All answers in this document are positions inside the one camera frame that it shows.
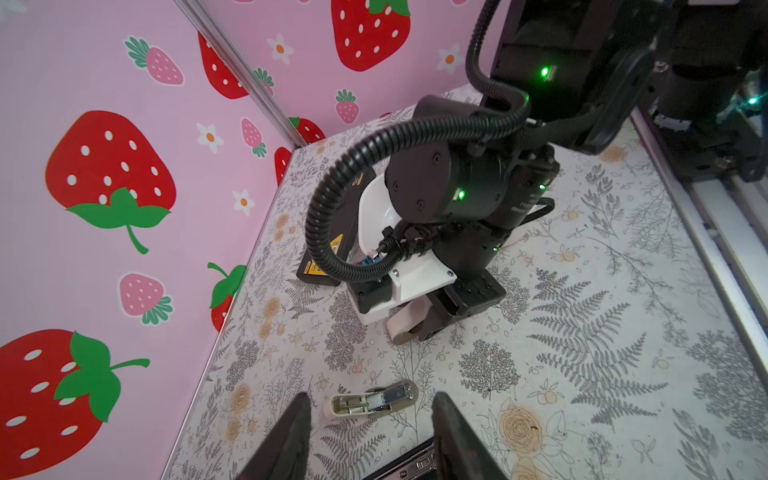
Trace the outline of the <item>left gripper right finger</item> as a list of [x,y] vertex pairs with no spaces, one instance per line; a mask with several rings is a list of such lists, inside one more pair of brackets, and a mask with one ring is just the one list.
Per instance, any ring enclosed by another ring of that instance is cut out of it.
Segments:
[[437,392],[433,398],[432,422],[438,479],[507,478],[445,392]]

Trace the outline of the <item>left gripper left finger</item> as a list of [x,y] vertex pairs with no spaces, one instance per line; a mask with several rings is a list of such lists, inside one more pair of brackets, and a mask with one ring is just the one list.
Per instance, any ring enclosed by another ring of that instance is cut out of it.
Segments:
[[237,480],[302,480],[310,450],[311,402],[298,393],[236,477]]

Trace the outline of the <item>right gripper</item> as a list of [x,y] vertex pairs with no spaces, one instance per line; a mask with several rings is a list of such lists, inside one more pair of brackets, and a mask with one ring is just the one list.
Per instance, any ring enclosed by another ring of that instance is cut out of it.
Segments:
[[389,273],[394,305],[387,322],[409,302],[427,296],[427,322],[436,333],[498,304],[506,290],[488,266],[507,240],[507,231],[485,221],[448,224],[439,243],[422,255],[399,262]]

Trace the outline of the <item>black stapler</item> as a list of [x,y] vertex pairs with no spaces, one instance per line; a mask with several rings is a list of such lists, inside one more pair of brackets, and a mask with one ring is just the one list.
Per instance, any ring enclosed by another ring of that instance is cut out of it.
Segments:
[[434,439],[430,438],[401,454],[364,480],[437,480]]

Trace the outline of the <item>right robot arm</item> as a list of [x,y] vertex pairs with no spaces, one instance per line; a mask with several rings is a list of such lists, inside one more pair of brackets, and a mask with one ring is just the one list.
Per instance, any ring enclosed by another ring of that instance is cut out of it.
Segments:
[[465,57],[481,104],[422,98],[351,145],[308,205],[309,257],[397,345],[498,304],[489,264],[554,209],[556,148],[602,153],[639,103],[685,177],[767,169],[766,136],[728,123],[746,75],[767,68],[765,2],[514,1],[484,72],[497,7],[483,5]]

